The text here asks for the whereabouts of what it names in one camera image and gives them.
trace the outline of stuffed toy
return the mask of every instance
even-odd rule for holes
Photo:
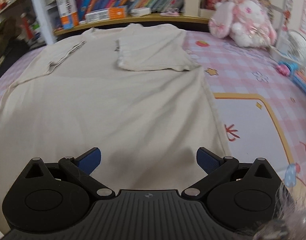
[[[239,47],[268,47],[277,37],[267,8],[258,0],[226,0],[216,4],[209,30],[220,39],[229,35]]]

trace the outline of blue gripper pad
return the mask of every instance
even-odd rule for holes
[[[101,163],[101,151],[99,148],[93,148],[74,160],[74,164],[90,175]]]
[[[224,163],[224,160],[203,147],[199,148],[196,153],[197,164],[207,173],[210,174]]]

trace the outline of cardboard box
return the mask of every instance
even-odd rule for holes
[[[93,23],[105,20],[123,19],[126,16],[126,6],[120,6],[90,12],[85,15],[85,20],[87,23]]]
[[[77,6],[75,0],[56,0],[63,29],[78,26]]]
[[[200,0],[184,0],[184,16],[198,17]]]

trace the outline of plush ear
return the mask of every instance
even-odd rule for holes
[[[208,23],[209,31],[213,36],[223,39],[229,35],[234,18],[234,7],[235,3],[229,1],[222,3],[216,9]]]
[[[269,33],[269,38],[271,40],[271,45],[274,45],[275,42],[276,42],[276,39],[277,39],[277,33],[276,31],[274,30],[272,24],[271,24],[271,21],[270,20],[267,20],[267,25],[268,25],[268,28],[270,30],[270,33]]]

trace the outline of bed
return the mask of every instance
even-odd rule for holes
[[[4,74],[0,102],[43,49],[29,52]],[[192,31],[186,32],[183,49],[202,65],[231,155],[246,163],[264,157],[281,178],[289,163],[299,163],[298,185],[306,188],[304,93],[275,71],[275,62],[265,51],[237,48],[231,40]],[[1,220],[0,229],[6,230]]]

